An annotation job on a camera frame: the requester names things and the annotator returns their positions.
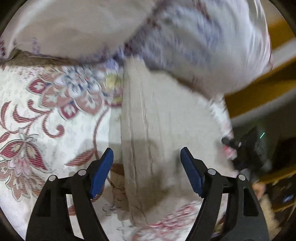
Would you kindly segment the cream knitted sweater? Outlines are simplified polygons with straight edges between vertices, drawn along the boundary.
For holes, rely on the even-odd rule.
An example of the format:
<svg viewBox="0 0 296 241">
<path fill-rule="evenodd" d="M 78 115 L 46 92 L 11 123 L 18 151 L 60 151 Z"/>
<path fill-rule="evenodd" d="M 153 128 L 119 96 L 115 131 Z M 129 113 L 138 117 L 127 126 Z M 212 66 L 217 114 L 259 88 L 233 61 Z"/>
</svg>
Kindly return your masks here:
<svg viewBox="0 0 296 241">
<path fill-rule="evenodd" d="M 209 101 L 168 73 L 150 71 L 144 61 L 124 64 L 121 147 L 130 220 L 146 226 L 201 198 L 192 190 L 180 161 L 187 147 L 209 168 L 225 176 L 236 155 L 223 147 L 232 137 L 224 99 Z"/>
</svg>

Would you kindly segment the white floral bedspread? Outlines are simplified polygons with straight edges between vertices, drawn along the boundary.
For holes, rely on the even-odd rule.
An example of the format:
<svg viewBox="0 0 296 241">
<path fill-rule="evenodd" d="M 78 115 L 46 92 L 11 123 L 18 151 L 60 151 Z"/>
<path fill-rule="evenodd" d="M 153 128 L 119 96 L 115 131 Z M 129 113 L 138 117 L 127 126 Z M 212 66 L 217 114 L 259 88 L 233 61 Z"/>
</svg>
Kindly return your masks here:
<svg viewBox="0 0 296 241">
<path fill-rule="evenodd" d="M 130 220 L 121 147 L 124 67 L 117 65 L 1 68 L 1 208 L 21 237 L 46 180 L 74 175 L 106 148 L 114 163 L 92 200 L 110 240 L 184 240 L 201 202 L 162 220 Z"/>
</svg>

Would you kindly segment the upper lavender tree-print pillow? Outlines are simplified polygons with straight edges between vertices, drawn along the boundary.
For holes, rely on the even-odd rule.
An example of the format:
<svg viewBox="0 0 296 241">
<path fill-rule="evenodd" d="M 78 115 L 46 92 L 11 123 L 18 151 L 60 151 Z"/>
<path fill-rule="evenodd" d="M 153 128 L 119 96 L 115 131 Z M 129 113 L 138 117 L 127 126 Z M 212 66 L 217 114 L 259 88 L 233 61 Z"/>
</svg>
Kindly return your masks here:
<svg viewBox="0 0 296 241">
<path fill-rule="evenodd" d="M 125 44 L 125 54 L 207 97 L 243 89 L 272 57 L 260 1 L 160 1 Z"/>
</svg>

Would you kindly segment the lower lavender pillow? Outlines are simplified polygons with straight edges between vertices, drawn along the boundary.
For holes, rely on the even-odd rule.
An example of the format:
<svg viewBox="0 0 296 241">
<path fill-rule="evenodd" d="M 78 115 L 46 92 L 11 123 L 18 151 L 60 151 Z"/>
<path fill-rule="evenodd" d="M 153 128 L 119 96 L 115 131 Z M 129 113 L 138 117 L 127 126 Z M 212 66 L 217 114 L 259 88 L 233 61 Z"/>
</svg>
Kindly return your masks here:
<svg viewBox="0 0 296 241">
<path fill-rule="evenodd" d="M 156 1 L 1 1 L 1 61 L 16 50 L 99 62 L 133 35 Z"/>
</svg>

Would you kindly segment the wooden bed frame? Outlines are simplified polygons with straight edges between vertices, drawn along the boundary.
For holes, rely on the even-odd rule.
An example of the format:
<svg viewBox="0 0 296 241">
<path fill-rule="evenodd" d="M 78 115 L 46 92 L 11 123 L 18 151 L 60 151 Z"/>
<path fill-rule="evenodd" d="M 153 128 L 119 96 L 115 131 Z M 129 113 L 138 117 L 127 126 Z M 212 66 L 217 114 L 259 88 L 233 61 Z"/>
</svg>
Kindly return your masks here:
<svg viewBox="0 0 296 241">
<path fill-rule="evenodd" d="M 285 20 L 268 25 L 274 66 L 243 90 L 225 97 L 231 118 L 273 101 L 295 88 L 295 33 Z"/>
</svg>

